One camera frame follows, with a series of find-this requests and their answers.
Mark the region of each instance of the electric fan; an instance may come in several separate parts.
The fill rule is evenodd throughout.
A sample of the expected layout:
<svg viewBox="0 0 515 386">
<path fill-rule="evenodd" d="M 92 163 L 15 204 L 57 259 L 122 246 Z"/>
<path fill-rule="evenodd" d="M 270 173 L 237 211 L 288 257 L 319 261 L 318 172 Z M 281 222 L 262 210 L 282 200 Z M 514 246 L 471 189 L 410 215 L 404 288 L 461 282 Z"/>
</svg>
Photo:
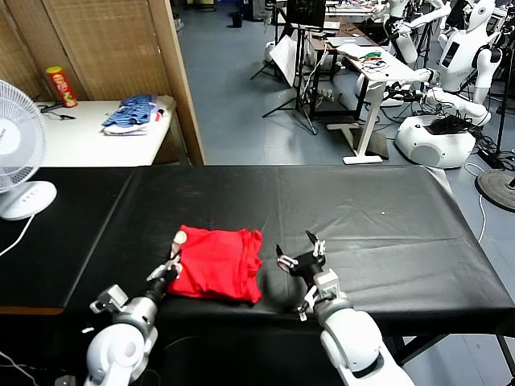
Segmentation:
<svg viewBox="0 0 515 386">
<path fill-rule="evenodd" d="M 47 126 L 25 93 L 0 80 L 0 217 L 21 220 L 46 208 L 57 194 L 49 182 L 26 182 L 41 166 Z"/>
</svg>

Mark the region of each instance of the gray floor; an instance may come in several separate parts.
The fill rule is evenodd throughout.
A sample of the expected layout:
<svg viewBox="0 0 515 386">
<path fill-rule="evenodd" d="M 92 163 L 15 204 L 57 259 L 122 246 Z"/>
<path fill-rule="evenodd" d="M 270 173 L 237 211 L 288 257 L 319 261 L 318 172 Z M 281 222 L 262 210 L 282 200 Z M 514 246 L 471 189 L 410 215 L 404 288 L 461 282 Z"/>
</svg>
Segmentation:
<svg viewBox="0 0 515 386">
<path fill-rule="evenodd" d="M 341 165 L 351 150 L 341 133 L 319 126 L 316 137 L 303 127 L 297 113 L 279 112 L 262 119 L 262 114 L 292 97 L 285 84 L 268 76 L 249 78 L 261 67 L 265 42 L 273 40 L 273 28 L 265 32 L 261 23 L 245 22 L 232 29 L 231 6 L 218 6 L 215 13 L 179 10 L 184 28 L 179 34 L 187 76 L 192 91 L 200 132 L 210 165 Z M 433 60 L 440 55 L 432 48 Z M 322 87 L 348 90 L 353 75 L 338 75 L 334 84 Z M 497 104 L 492 103 L 495 112 Z M 486 128 L 496 137 L 499 117 L 494 113 Z M 515 118 L 505 124 L 503 150 L 515 147 Z M 388 123 L 381 116 L 381 124 Z M 383 130 L 394 138 L 395 125 Z M 403 165 L 407 161 L 389 141 L 390 160 L 385 164 Z M 469 162 L 486 165 L 475 155 Z M 479 235 L 482 216 L 473 177 L 463 168 L 449 170 L 447 177 L 455 198 L 471 229 Z M 515 297 L 515 215 L 484 202 L 487 224 L 481 243 L 499 277 Z M 406 365 L 419 386 L 485 385 L 504 386 L 510 374 L 496 339 L 487 335 L 453 335 Z"/>
</svg>

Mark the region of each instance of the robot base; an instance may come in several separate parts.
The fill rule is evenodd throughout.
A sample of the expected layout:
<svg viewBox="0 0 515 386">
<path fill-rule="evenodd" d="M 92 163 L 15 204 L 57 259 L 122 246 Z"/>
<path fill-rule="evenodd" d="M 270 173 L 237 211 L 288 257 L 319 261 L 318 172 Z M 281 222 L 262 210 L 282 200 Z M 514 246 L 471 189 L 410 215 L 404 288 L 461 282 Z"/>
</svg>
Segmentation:
<svg viewBox="0 0 515 386">
<path fill-rule="evenodd" d="M 434 135 L 424 126 L 441 119 L 433 115 L 408 117 L 399 127 L 395 145 L 410 161 L 419 165 L 451 169 L 462 166 L 476 139 L 469 133 Z"/>
</svg>

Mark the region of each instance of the red can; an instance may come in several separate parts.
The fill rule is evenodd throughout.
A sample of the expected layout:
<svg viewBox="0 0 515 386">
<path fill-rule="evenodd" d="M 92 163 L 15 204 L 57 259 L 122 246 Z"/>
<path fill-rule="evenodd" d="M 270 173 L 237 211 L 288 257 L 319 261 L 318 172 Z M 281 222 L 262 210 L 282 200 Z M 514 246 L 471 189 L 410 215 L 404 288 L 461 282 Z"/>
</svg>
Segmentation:
<svg viewBox="0 0 515 386">
<path fill-rule="evenodd" d="M 63 69 L 60 66 L 49 67 L 47 68 L 47 74 L 50 76 L 51 82 L 63 101 L 64 107 L 77 106 L 77 98 L 73 93 L 70 82 L 68 82 L 64 75 Z"/>
</svg>

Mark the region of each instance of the wooden wall panel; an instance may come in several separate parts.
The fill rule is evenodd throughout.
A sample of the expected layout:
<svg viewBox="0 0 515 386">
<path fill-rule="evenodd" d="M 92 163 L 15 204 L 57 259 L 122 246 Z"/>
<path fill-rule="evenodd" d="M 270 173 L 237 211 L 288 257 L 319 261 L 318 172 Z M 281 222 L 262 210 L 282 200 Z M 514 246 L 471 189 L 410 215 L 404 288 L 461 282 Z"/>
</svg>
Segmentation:
<svg viewBox="0 0 515 386">
<path fill-rule="evenodd" d="M 43 0 L 43 4 L 91 99 L 170 93 L 145 0 Z"/>
<path fill-rule="evenodd" d="M 204 165 L 204 148 L 200 140 L 199 126 L 187 83 L 183 55 L 175 32 L 170 2 L 167 0 L 150 0 L 149 6 L 161 55 L 163 55 L 167 70 L 168 82 L 170 82 L 172 90 L 171 95 L 177 101 L 177 114 L 179 115 L 187 152 L 193 165 L 202 166 Z"/>
<path fill-rule="evenodd" d="M 0 79 L 5 80 L 35 99 L 48 99 L 47 90 L 28 50 L 15 33 L 14 21 L 0 3 Z"/>
<path fill-rule="evenodd" d="M 77 99 L 88 100 L 41 0 L 5 0 L 5 2 L 49 88 L 54 92 L 50 79 L 44 73 L 45 69 L 61 66 Z"/>
</svg>

